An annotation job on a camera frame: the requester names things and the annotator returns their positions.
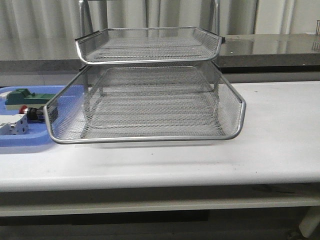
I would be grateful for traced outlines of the silver mesh tray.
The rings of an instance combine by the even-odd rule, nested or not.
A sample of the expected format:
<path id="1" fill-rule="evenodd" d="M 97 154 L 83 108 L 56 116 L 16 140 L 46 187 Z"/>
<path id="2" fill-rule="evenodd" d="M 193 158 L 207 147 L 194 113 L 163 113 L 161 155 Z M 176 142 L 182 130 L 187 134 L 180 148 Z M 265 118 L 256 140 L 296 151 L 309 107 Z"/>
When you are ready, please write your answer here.
<path id="1" fill-rule="evenodd" d="M 246 102 L 211 61 L 84 67 L 44 107 L 59 144 L 230 140 Z"/>
<path id="2" fill-rule="evenodd" d="M 193 26 L 107 28 L 75 41 L 87 65 L 207 61 L 221 44 L 221 36 Z"/>

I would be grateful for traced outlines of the white circuit breaker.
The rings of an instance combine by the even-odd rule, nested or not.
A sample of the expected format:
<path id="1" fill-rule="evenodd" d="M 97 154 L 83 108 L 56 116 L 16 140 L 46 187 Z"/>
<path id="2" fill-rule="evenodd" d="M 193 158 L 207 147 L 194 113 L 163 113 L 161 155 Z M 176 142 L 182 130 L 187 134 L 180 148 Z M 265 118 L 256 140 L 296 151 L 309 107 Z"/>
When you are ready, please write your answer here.
<path id="1" fill-rule="evenodd" d="M 0 135 L 24 135 L 29 130 L 26 114 L 1 115 Z"/>

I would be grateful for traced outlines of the dark background counter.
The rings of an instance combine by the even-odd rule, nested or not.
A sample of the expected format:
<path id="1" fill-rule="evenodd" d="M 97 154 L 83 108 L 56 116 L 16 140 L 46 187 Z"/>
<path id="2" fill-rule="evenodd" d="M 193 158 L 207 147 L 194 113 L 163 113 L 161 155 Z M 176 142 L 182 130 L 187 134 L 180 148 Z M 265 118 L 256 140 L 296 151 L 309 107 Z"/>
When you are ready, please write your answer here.
<path id="1" fill-rule="evenodd" d="M 215 60 L 223 73 L 318 72 L 320 39 L 310 34 L 227 35 Z M 0 41 L 0 72 L 78 71 L 72 38 Z"/>

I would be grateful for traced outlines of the green and white switch module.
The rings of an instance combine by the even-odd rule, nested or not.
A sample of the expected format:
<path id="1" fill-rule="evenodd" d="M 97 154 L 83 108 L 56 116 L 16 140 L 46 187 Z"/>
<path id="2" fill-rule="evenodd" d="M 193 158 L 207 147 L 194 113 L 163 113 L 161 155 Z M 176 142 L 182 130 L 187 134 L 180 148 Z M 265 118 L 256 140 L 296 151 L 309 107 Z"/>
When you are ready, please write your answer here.
<path id="1" fill-rule="evenodd" d="M 4 102 L 6 110 L 18 110 L 22 106 L 39 108 L 47 104 L 55 94 L 30 92 L 28 88 L 11 91 Z"/>

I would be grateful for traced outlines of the red emergency stop button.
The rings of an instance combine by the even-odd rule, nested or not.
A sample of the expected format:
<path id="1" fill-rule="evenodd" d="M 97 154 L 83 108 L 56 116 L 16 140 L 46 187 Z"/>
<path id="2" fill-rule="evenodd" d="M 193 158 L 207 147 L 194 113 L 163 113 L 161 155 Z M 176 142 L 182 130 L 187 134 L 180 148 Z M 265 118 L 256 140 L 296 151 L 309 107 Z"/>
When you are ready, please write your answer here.
<path id="1" fill-rule="evenodd" d="M 19 109 L 19 114 L 25 114 L 28 122 L 30 123 L 44 123 L 44 105 L 39 108 L 28 107 L 27 105 L 22 105 Z"/>

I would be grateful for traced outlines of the blue plastic tray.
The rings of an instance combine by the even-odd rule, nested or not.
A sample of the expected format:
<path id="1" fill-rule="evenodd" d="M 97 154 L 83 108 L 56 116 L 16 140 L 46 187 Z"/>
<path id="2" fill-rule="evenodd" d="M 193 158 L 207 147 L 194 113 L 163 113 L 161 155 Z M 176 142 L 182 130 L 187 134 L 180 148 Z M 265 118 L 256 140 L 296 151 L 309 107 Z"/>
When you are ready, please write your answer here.
<path id="1" fill-rule="evenodd" d="M 64 88 L 63 85 L 30 85 L 30 86 L 8 86 L 2 87 L 0 92 L 12 92 L 16 89 L 28 89 L 31 93 L 40 94 L 57 94 Z M 61 99 L 61 102 L 75 102 L 84 92 L 84 87 L 81 85 L 72 86 L 71 89 L 66 91 Z M 21 146 L 38 146 L 44 145 L 51 141 L 45 123 L 35 122 L 28 124 L 29 129 L 25 134 L 20 135 L 2 135 L 0 137 L 1 147 L 21 147 Z"/>

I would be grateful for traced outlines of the silver metal rack frame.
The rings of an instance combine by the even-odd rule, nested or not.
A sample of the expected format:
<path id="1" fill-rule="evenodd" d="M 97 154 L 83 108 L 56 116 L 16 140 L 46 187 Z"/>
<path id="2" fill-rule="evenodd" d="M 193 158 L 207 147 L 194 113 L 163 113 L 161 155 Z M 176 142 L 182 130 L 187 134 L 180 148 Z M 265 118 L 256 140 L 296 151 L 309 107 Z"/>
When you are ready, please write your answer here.
<path id="1" fill-rule="evenodd" d="M 89 3 L 79 2 L 81 37 L 94 33 Z M 171 93 L 216 93 L 224 83 L 214 59 L 203 61 L 151 62 L 89 65 L 74 83 L 87 95 L 149 96 Z"/>

